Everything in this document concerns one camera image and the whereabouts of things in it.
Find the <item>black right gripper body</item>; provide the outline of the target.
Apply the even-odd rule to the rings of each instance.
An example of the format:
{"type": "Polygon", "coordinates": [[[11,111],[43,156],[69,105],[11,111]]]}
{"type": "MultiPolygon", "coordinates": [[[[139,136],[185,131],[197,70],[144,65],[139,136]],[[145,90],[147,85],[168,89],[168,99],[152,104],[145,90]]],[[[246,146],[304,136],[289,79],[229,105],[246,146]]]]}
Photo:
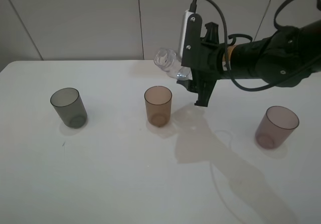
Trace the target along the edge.
{"type": "Polygon", "coordinates": [[[197,13],[190,15],[184,42],[182,66],[190,68],[192,80],[198,89],[196,106],[207,107],[222,65],[224,45],[219,43],[218,24],[205,24],[206,34],[201,37],[203,20],[197,13]]]}

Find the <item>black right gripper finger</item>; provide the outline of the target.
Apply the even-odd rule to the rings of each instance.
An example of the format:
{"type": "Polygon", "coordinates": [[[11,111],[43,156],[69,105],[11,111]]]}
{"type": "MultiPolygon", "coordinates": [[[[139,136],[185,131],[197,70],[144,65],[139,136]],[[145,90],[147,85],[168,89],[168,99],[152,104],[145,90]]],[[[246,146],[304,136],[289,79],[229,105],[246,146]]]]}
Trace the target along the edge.
{"type": "Polygon", "coordinates": [[[189,92],[198,93],[197,85],[193,80],[177,80],[176,83],[183,86],[189,92]]]}

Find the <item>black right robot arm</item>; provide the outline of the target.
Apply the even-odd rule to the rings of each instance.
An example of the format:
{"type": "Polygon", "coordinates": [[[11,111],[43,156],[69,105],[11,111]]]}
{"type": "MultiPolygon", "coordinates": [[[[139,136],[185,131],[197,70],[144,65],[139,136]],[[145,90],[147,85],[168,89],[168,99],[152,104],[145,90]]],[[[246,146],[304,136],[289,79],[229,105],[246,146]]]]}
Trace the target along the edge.
{"type": "Polygon", "coordinates": [[[320,71],[320,21],[302,28],[284,27],[271,37],[245,44],[235,44],[237,34],[230,35],[232,45],[219,43],[218,25],[205,25],[193,13],[185,18],[184,40],[179,47],[182,66],[191,70],[190,80],[177,80],[189,92],[196,93],[197,106],[207,107],[218,80],[262,79],[277,87],[294,87],[320,71]]]}

